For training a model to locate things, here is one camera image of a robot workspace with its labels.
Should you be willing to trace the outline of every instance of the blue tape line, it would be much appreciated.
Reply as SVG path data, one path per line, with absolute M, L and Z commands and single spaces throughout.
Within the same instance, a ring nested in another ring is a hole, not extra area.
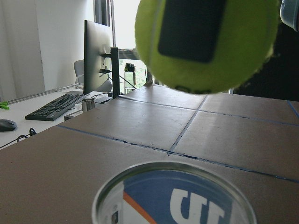
M 214 113 L 214 114 L 220 114 L 220 115 L 225 115 L 225 116 L 231 116 L 231 117 L 239 117 L 239 118 L 247 118 L 247 119 L 252 119 L 252 120 L 258 120 L 258 121 L 263 121 L 263 122 L 270 122 L 270 123 L 275 123 L 275 124 L 281 124 L 281 125 L 291 125 L 291 126 L 299 126 L 296 124 L 291 124 L 291 123 L 286 123 L 286 122 L 281 122 L 281 121 L 275 121 L 275 120 L 268 120 L 268 119 L 261 119 L 261 118 L 253 118 L 253 117 L 246 117 L 246 116 L 242 116 L 242 115 L 235 115 L 235 114 L 228 114 L 228 113 L 219 113 L 219 112 L 212 112 L 212 111 L 204 111 L 201 110 L 201 106 L 199 106 L 198 109 L 192 109 L 192 108 L 186 108 L 186 107 L 180 107 L 180 106 L 173 106 L 173 105 L 164 105 L 164 104 L 158 104 L 158 103 L 149 103 L 146 101 L 141 101 L 141 100 L 136 100 L 136 99 L 131 99 L 128 97 L 124 97 L 124 96 L 119 96 L 119 98 L 122 99 L 127 99 L 127 100 L 131 100 L 131 101 L 135 101 L 135 102 L 141 102 L 141 103 L 147 103 L 147 104 L 152 104 L 152 105 L 161 105 L 161 106 L 168 106 L 168 107 L 174 107 L 174 108 L 180 108 L 180 109 L 187 109 L 187 110 L 193 110 L 193 111 L 200 111 L 200 112 L 205 112 L 205 113 Z M 299 118 L 299 113 L 295 110 L 295 108 L 291 105 L 291 103 L 288 101 L 289 105 L 291 106 L 291 108 L 293 109 L 293 111 L 295 112 L 295 114 L 298 116 Z
M 131 100 L 131 101 L 134 101 L 134 102 L 140 102 L 140 103 L 146 103 L 146 104 L 152 104 L 152 105 L 160 105 L 160 106 L 168 106 L 168 107 L 174 107 L 174 108 L 179 108 L 179 109 L 186 109 L 186 110 L 196 111 L 196 109 L 186 108 L 186 107 L 182 107 L 182 106 L 165 105 L 165 104 L 151 103 L 151 102 L 131 99 L 131 98 L 128 98 L 128 97 L 124 97 L 123 95 L 119 96 L 119 98 Z
M 297 115 L 297 117 L 299 118 L 299 113 L 296 111 L 295 107 L 292 105 L 292 103 L 288 100 L 287 101 L 288 104 L 290 105 L 291 109 L 294 111 L 294 113 Z
M 299 180 L 290 179 L 290 178 L 283 177 L 283 176 L 268 174 L 268 173 L 264 173 L 264 172 L 260 172 L 260 171 L 256 171 L 256 170 L 252 170 L 252 169 L 247 169 L 247 168 L 242 168 L 242 167 L 238 167 L 238 166 L 232 166 L 232 165 L 229 165 L 229 164 L 226 164 L 226 163 L 207 160 L 207 159 L 199 158 L 199 157 L 196 157 L 196 156 L 181 154 L 181 153 L 173 152 L 173 151 L 166 150 L 166 149 L 161 149 L 161 148 L 156 148 L 156 147 L 150 147 L 150 146 L 147 146 L 147 145 L 140 145 L 140 144 L 136 144 L 136 143 L 131 143 L 131 142 L 116 139 L 116 138 L 113 138 L 113 137 L 107 137 L 107 136 L 104 136 L 104 135 L 99 135 L 99 134 L 94 134 L 94 133 L 90 133 L 90 132 L 86 132 L 86 131 L 81 131 L 81 130 L 78 130 L 78 129 L 73 129 L 73 128 L 70 128 L 70 127 L 62 126 L 62 125 L 57 125 L 57 127 L 68 129 L 68 130 L 79 132 L 79 133 L 84 133 L 84 134 L 87 134 L 87 135 L 91 135 L 91 136 L 95 136 L 95 137 L 99 137 L 99 138 L 103 138 L 103 139 L 108 139 L 108 140 L 113 140 L 113 141 L 129 144 L 129 145 L 132 145 L 132 146 L 138 146 L 138 147 L 142 147 L 142 148 L 153 149 L 153 150 L 156 150 L 156 151 L 159 151 L 159 152 L 167 153 L 168 156 L 177 155 L 177 156 L 181 156 L 181 157 L 185 157 L 185 158 L 189 158 L 189 159 L 199 160 L 199 161 L 202 161 L 202 162 L 212 163 L 212 164 L 219 165 L 219 166 L 238 169 L 238 170 L 251 172 L 251 173 L 256 173 L 256 174 L 262 174 L 262 175 L 266 175 L 266 176 L 275 177 L 275 178 L 278 178 L 278 179 L 281 179 L 281 180 L 286 180 L 286 181 L 299 183 Z
M 185 134 L 185 132 L 187 131 L 188 127 L 190 126 L 190 124 L 192 123 L 192 121 L 194 120 L 196 114 L 198 113 L 199 109 L 203 106 L 204 102 L 206 101 L 207 96 L 205 96 L 205 98 L 202 100 L 201 104 L 199 105 L 198 109 L 196 110 L 196 112 L 194 112 L 194 114 L 192 115 L 192 117 L 189 119 L 188 123 L 186 124 L 186 126 L 184 127 L 184 129 L 182 130 L 182 132 L 179 134 L 179 136 L 177 137 L 177 139 L 175 140 L 174 144 L 170 147 L 170 151 L 174 152 L 175 147 L 177 146 L 178 142 L 181 140 L 181 138 L 183 137 L 183 135 Z
M 225 115 L 225 116 L 230 116 L 230 117 L 238 117 L 238 118 L 246 118 L 246 119 L 251 119 L 251 120 L 264 121 L 264 122 L 275 123 L 275 124 L 280 124 L 280 125 L 291 125 L 291 126 L 299 127 L 299 125 L 296 125 L 296 124 L 291 124 L 291 123 L 286 123 L 286 122 L 281 122 L 281 121 L 275 121 L 275 120 L 267 120 L 267 119 L 262 119 L 262 118 L 252 118 L 252 117 L 245 117 L 245 116 L 242 116 L 242 115 L 233 115 L 233 114 L 211 112 L 211 111 L 202 111 L 202 110 L 199 110 L 199 111 L 200 112 L 205 112 L 205 113 L 214 113 L 214 114 L 219 114 L 219 115 Z

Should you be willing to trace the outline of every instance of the green object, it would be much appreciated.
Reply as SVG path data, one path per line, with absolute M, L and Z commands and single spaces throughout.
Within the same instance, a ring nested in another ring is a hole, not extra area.
M 0 102 L 0 109 L 9 110 L 9 107 L 7 105 L 7 101 Z
M 250 78 L 272 53 L 278 29 L 277 0 L 227 0 L 214 57 L 209 63 L 165 56 L 158 51 L 165 3 L 166 0 L 140 1 L 135 40 L 141 60 L 171 88 L 199 94 L 226 91 Z M 195 21 L 194 28 L 197 26 L 200 24 Z

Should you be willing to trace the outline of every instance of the computer monitor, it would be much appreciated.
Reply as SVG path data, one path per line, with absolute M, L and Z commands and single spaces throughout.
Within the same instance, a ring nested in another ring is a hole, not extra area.
M 111 70 L 111 58 L 103 56 L 111 53 L 110 36 L 110 27 L 85 20 L 84 94 L 98 91 L 108 79 L 106 74 L 100 74 L 100 69 Z

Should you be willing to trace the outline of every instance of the computer mouse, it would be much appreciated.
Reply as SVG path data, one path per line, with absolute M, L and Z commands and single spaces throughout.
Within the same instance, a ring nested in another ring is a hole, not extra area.
M 0 132 L 11 132 L 16 129 L 17 123 L 11 120 L 0 119 Z

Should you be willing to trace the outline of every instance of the black cable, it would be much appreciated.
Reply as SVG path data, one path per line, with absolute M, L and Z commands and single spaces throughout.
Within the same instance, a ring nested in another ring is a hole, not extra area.
M 133 86 L 131 83 L 129 83 L 134 89 L 137 90 L 137 88 L 135 86 Z
M 5 147 L 5 146 L 9 145 L 10 143 L 13 143 L 14 141 L 19 142 L 20 139 L 22 139 L 22 138 L 26 138 L 26 139 L 27 139 L 28 136 L 32 136 L 32 135 L 35 135 L 35 134 L 36 134 L 36 131 L 35 131 L 33 128 L 30 128 L 30 129 L 29 129 L 29 134 L 27 134 L 27 135 L 20 135 L 17 139 L 12 140 L 11 142 L 9 142 L 9 143 L 7 143 L 7 144 L 1 146 L 0 148 L 3 148 L 3 147 Z
M 127 83 L 129 83 L 134 89 L 136 89 L 137 90 L 137 88 L 135 87 L 135 86 L 133 86 L 130 82 L 128 82 L 126 79 L 124 79 L 123 77 L 121 77 L 123 80 L 125 80 Z
M 36 131 L 33 128 L 30 128 L 29 129 L 29 135 L 32 136 L 32 135 L 35 135 L 35 134 L 36 134 Z
M 102 93 L 99 93 L 99 94 L 97 94 L 97 95 L 93 95 L 93 96 L 92 96 L 92 99 L 96 99 L 97 96 L 99 96 L 99 95 L 103 95 L 103 94 L 108 94 L 108 93 L 107 93 L 107 92 L 102 92 Z
M 28 135 L 20 135 L 18 138 L 17 138 L 17 142 L 19 142 L 19 140 L 21 139 L 21 138 L 28 138 L 27 136 L 29 136 L 30 134 L 28 134 Z

